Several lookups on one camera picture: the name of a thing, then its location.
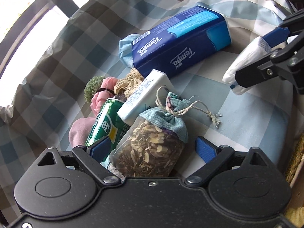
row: pink cloth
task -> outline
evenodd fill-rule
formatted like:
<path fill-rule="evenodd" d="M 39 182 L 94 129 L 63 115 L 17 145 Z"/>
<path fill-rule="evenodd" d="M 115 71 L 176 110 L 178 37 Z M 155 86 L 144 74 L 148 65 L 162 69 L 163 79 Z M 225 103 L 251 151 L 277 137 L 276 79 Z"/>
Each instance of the pink cloth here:
<path fill-rule="evenodd" d="M 102 81 L 100 88 L 107 88 L 113 90 L 117 81 L 118 79 L 116 79 L 115 77 L 105 78 Z M 80 118 L 73 123 L 69 132 L 69 141 L 72 147 L 84 145 L 86 143 L 87 138 L 96 120 L 97 114 L 99 113 L 104 102 L 111 97 L 113 97 L 113 94 L 109 91 L 98 92 L 93 96 L 90 107 L 95 117 Z"/>
<path fill-rule="evenodd" d="M 105 78 L 102 81 L 102 84 L 101 84 L 100 88 L 107 88 L 107 89 L 113 90 L 117 81 L 118 81 L 118 79 L 116 79 L 115 77 Z M 110 93 L 109 91 L 98 92 L 93 96 L 93 98 L 91 100 L 92 103 L 91 103 L 90 107 L 91 107 L 95 116 L 97 116 L 97 114 L 99 113 L 99 111 L 100 111 L 102 105 L 104 104 L 104 102 L 108 98 L 111 98 L 113 96 L 114 95 L 112 93 Z"/>
<path fill-rule="evenodd" d="M 80 118 L 73 123 L 69 131 L 71 147 L 84 145 L 86 143 L 95 120 L 96 117 Z"/>

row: dried herbs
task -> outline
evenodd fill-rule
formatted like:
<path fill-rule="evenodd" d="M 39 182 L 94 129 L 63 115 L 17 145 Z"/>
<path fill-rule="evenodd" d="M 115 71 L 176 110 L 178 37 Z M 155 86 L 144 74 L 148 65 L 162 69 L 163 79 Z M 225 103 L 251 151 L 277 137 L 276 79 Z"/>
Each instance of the dried herbs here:
<path fill-rule="evenodd" d="M 126 102 L 127 101 L 127 97 L 125 96 L 124 92 L 120 92 L 118 94 L 115 95 L 116 99 L 119 99 L 122 102 Z"/>
<path fill-rule="evenodd" d="M 121 140 L 110 159 L 126 177 L 166 177 L 185 143 L 168 129 L 154 126 L 142 117 Z"/>

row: tissue pack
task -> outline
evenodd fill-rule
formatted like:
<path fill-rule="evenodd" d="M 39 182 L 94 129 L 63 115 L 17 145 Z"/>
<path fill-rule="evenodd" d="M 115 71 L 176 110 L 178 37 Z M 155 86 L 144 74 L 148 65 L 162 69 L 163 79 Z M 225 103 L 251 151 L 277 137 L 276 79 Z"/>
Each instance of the tissue pack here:
<path fill-rule="evenodd" d="M 230 43 L 223 15 L 194 6 L 134 40 L 133 64 L 143 77 L 157 69 L 171 78 Z"/>

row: drawstring bag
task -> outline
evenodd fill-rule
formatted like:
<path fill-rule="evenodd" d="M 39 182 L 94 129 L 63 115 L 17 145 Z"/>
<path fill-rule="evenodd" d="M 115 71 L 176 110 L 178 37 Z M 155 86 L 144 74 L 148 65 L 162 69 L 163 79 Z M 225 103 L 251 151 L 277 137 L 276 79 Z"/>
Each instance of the drawstring bag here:
<path fill-rule="evenodd" d="M 158 97 L 161 88 L 164 87 L 156 94 L 157 107 L 142 112 L 110 153 L 110 162 L 125 177 L 167 177 L 170 174 L 188 142 L 187 128 L 181 116 L 190 109 L 206 113 L 215 126 L 220 123 L 217 117 L 221 114 L 194 106 L 201 101 L 180 100 L 172 92 L 168 93 L 164 107 Z"/>

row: blue gripper pad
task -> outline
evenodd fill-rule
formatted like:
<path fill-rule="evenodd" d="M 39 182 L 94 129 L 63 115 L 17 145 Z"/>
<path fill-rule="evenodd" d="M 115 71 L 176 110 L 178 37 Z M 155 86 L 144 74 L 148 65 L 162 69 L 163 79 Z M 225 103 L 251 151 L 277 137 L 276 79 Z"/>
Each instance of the blue gripper pad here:
<path fill-rule="evenodd" d="M 87 153 L 98 163 L 106 160 L 111 150 L 111 140 L 108 136 L 102 137 L 87 147 Z"/>
<path fill-rule="evenodd" d="M 287 40 L 290 31 L 288 28 L 277 27 L 271 32 L 263 36 L 263 39 L 268 43 L 268 45 L 273 48 L 278 44 Z"/>
<path fill-rule="evenodd" d="M 205 161 L 210 162 L 217 155 L 217 146 L 199 136 L 195 140 L 195 151 Z"/>

